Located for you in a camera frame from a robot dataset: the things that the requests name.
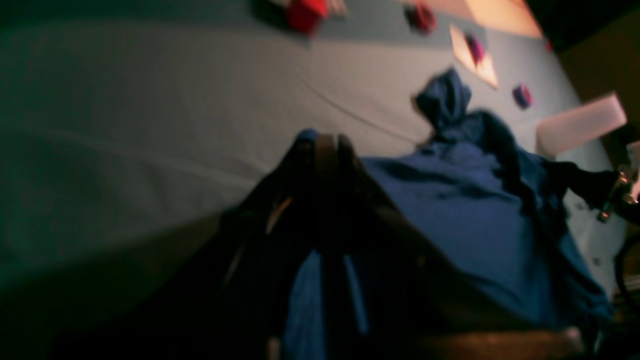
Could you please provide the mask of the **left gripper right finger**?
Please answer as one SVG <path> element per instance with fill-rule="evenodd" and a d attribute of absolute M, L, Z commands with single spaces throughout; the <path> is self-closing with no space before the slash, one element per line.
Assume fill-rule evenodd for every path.
<path fill-rule="evenodd" d="M 583 360 L 578 329 L 539 328 L 482 294 L 409 224 L 355 159 L 320 136 L 320 251 L 334 360 Z M 359 330 L 345 255 L 382 276 Z"/>

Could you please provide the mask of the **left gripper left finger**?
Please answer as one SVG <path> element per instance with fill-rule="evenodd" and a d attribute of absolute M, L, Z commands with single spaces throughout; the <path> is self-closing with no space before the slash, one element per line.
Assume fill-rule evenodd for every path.
<path fill-rule="evenodd" d="M 53 360 L 284 360 L 295 278 L 314 236 L 326 145 L 298 139 L 272 173 L 151 296 L 105 325 L 62 335 Z"/>

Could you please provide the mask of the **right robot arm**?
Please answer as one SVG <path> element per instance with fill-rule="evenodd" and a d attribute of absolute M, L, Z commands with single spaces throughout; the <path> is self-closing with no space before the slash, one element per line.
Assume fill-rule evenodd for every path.
<path fill-rule="evenodd" d="M 587 171 L 570 161 L 548 161 L 544 168 L 553 189 L 563 200 L 567 192 L 586 206 L 569 217 L 576 262 L 576 280 L 586 289 L 602 292 L 610 303 L 615 295 L 628 296 L 624 278 L 625 256 L 639 246 L 639 236 L 626 239 L 629 224 L 639 226 L 639 157 L 630 144 L 630 163 L 617 170 Z"/>

